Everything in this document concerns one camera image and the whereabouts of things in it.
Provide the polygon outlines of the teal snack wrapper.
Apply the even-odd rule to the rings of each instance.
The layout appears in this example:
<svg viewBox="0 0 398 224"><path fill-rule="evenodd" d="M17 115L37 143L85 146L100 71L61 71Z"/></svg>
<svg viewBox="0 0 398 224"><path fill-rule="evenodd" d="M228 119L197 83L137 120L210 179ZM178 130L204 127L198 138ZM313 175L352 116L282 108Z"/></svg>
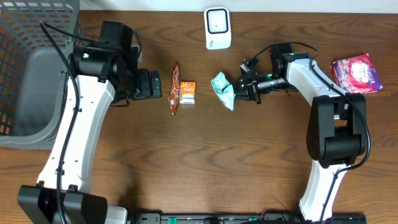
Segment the teal snack wrapper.
<svg viewBox="0 0 398 224"><path fill-rule="evenodd" d="M225 74L220 72L211 80L211 85L222 104L229 110L234 110L235 93L232 84L227 81Z"/></svg>

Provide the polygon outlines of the orange red snack sachet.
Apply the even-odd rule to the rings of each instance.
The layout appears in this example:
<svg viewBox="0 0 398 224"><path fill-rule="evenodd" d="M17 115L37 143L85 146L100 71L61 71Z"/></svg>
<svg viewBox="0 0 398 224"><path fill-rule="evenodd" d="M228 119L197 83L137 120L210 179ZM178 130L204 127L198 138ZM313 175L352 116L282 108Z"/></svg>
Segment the orange red snack sachet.
<svg viewBox="0 0 398 224"><path fill-rule="evenodd" d="M174 65L171 84L172 88L168 100L172 114L175 116L180 102L180 67L178 63Z"/></svg>

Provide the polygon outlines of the small orange carton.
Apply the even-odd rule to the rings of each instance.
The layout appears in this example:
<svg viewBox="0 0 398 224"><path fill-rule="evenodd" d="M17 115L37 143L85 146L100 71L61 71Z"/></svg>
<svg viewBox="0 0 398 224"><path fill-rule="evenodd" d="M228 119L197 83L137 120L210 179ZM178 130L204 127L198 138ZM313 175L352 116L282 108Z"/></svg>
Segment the small orange carton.
<svg viewBox="0 0 398 224"><path fill-rule="evenodd" d="M195 82L180 82L180 104L193 105L196 97Z"/></svg>

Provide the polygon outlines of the red purple snack packet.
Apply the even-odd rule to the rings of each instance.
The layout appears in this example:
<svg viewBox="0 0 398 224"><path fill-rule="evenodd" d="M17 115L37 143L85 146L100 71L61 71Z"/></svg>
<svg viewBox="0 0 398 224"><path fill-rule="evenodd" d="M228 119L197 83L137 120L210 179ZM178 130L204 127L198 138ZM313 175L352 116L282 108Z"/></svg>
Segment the red purple snack packet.
<svg viewBox="0 0 398 224"><path fill-rule="evenodd" d="M373 93L383 88L369 54L337 60L331 72L336 84L350 93Z"/></svg>

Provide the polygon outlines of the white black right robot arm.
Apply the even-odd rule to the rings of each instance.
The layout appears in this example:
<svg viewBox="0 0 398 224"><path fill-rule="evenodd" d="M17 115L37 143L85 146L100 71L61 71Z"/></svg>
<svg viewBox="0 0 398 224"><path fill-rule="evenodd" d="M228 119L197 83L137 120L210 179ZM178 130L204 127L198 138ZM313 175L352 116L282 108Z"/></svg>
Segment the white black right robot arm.
<svg viewBox="0 0 398 224"><path fill-rule="evenodd" d="M240 66L237 80L229 82L219 73L212 84L214 90L227 94L228 108L235 100L261 104L261 95L289 89L306 99L310 105L306 145L312 168L298 203L300 219L327 223L332 219L333 201L342 178L361 167L371 151L366 99L339 87L318 67L314 55L295 52L292 44L281 42L266 48L272 62L270 73L259 74L255 55Z"/></svg>

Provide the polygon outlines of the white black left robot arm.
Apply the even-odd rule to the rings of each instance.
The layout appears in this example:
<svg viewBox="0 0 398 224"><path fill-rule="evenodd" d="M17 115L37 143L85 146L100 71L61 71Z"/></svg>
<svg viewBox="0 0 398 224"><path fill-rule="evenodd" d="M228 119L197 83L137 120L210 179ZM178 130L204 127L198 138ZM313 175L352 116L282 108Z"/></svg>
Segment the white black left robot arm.
<svg viewBox="0 0 398 224"><path fill-rule="evenodd" d="M107 110L121 101L162 95L160 73L140 68L138 35L121 22L104 21L98 40L70 55L67 95L55 144L34 186L17 201L33 223L128 223L129 210L91 194L93 160Z"/></svg>

